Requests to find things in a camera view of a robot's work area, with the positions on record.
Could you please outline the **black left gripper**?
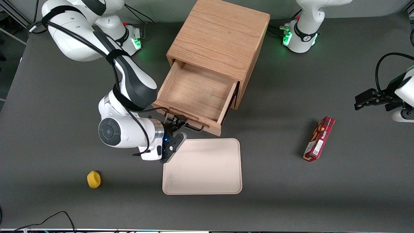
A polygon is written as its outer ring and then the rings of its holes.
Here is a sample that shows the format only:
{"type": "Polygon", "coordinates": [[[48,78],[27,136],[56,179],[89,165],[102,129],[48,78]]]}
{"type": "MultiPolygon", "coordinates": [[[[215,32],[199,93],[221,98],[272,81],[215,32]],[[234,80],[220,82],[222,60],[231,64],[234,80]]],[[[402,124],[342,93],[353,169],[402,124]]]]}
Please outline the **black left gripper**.
{"type": "Polygon", "coordinates": [[[371,88],[369,92],[363,92],[355,97],[354,109],[361,110],[367,106],[385,105],[386,112],[405,107],[403,100],[395,94],[395,88],[386,88],[380,94],[379,91],[371,88]]]}

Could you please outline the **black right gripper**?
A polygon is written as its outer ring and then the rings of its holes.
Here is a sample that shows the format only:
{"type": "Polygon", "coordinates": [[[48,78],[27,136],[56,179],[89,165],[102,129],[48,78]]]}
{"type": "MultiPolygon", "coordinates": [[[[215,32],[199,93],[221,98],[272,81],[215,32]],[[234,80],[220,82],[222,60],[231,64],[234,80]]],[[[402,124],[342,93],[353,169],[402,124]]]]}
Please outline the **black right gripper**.
{"type": "Polygon", "coordinates": [[[187,126],[188,118],[184,115],[166,116],[163,122],[164,140],[171,140],[176,133],[187,126]]]}

